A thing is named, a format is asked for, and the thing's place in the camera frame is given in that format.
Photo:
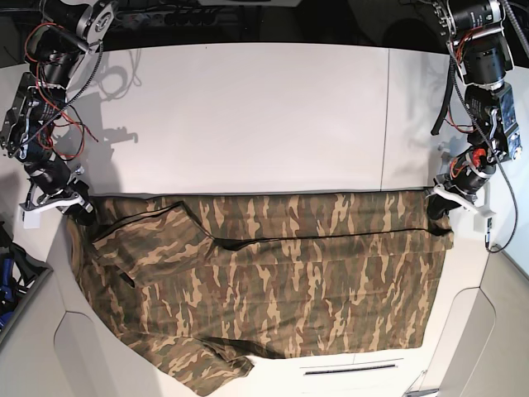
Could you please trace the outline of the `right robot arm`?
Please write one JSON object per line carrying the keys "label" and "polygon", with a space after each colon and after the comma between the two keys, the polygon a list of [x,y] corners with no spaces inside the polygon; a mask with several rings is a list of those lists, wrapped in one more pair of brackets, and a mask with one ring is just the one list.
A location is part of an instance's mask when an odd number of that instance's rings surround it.
{"label": "right robot arm", "polygon": [[26,38],[29,71],[21,76],[12,106],[1,129],[1,147],[20,162],[30,190],[21,204],[25,214],[56,208],[87,226],[95,218],[88,185],[68,163],[72,155],[55,149],[57,122],[75,126],[82,135],[88,128],[67,111],[76,97],[67,94],[74,76],[92,56],[102,58],[103,38],[115,18],[115,1],[41,1],[41,23]]}

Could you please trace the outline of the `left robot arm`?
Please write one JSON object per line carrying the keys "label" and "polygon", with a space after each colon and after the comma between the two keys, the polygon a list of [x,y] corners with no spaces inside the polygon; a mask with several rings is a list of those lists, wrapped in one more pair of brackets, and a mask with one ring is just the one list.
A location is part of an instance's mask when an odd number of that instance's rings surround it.
{"label": "left robot arm", "polygon": [[522,153],[522,143],[512,86],[505,80],[513,62],[503,29],[504,5],[500,1],[434,1],[431,5],[450,55],[446,91],[431,134],[438,135],[450,115],[458,83],[465,86],[461,102],[471,121],[459,129],[469,148],[434,179],[427,213],[439,219],[455,208],[471,207],[498,165]]}

